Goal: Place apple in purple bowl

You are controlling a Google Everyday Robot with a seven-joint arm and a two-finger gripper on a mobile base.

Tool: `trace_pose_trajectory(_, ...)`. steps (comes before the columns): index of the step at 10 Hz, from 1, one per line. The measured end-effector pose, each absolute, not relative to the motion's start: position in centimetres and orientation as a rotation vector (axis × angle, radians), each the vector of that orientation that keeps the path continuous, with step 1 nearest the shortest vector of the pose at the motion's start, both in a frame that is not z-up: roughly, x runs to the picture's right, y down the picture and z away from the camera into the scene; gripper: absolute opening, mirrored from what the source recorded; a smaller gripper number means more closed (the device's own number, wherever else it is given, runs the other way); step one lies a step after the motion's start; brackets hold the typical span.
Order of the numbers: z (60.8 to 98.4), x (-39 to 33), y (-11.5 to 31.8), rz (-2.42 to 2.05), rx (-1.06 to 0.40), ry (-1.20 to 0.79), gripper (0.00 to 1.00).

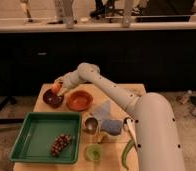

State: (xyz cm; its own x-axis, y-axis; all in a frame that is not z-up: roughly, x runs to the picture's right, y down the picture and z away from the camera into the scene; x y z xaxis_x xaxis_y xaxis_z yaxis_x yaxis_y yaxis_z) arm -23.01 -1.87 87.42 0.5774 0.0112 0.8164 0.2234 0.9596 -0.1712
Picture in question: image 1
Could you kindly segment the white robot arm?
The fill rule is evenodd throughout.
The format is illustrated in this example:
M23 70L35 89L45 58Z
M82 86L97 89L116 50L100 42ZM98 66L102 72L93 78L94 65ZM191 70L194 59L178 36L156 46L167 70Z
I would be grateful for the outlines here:
M90 82L137 120L139 171L186 171L175 117L168 100L158 93L141 97L100 75L97 65L81 63L56 79L61 94Z

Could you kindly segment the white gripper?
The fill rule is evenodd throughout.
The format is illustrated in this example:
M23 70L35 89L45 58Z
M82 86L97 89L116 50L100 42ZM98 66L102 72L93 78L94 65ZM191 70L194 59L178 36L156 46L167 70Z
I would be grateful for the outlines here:
M58 77L55 83L60 83L63 90L70 90L77 87L81 83L81 79L77 71L66 73L63 76Z

